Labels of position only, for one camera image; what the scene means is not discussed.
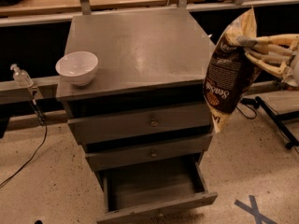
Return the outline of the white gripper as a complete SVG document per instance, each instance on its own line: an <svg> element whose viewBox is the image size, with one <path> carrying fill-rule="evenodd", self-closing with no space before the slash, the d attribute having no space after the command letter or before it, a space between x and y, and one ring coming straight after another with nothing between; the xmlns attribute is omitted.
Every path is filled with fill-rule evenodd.
<svg viewBox="0 0 299 224"><path fill-rule="evenodd" d="M299 34L255 38L239 35L235 40L241 47L245 47L245 56L252 63L270 75L283 78L283 81L290 86L299 86L299 53L294 53L291 63L290 58L287 57L292 55L293 46L297 46ZM265 55L269 52L275 52L279 55Z"/></svg>

